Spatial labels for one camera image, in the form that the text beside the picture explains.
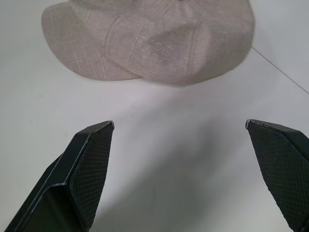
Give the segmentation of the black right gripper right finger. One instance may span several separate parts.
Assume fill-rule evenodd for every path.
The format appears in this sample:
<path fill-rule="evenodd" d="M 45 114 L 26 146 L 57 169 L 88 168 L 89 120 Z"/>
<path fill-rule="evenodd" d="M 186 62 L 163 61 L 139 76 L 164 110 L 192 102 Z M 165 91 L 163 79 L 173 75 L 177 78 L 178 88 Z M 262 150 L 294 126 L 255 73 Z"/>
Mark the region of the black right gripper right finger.
<path fill-rule="evenodd" d="M 293 232 L 309 232 L 309 138 L 283 125 L 249 119 L 246 129 L 263 180 Z"/>

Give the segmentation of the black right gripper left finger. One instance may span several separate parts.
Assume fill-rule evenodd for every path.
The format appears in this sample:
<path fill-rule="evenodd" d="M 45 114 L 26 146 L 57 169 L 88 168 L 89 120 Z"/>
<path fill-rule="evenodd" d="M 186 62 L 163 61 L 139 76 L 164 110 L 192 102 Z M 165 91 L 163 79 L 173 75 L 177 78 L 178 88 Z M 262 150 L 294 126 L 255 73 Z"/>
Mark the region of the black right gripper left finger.
<path fill-rule="evenodd" d="M 4 232 L 89 232 L 106 180 L 114 123 L 76 133 Z"/>

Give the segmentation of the beige linen cap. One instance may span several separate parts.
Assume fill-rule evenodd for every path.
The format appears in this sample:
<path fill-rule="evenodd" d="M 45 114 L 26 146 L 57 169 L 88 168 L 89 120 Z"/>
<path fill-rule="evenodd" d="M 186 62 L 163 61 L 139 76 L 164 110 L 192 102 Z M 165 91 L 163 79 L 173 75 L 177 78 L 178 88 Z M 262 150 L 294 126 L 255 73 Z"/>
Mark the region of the beige linen cap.
<path fill-rule="evenodd" d="M 177 86 L 240 65 L 254 26 L 249 0 L 67 0 L 42 14 L 50 50 L 74 73 Z"/>

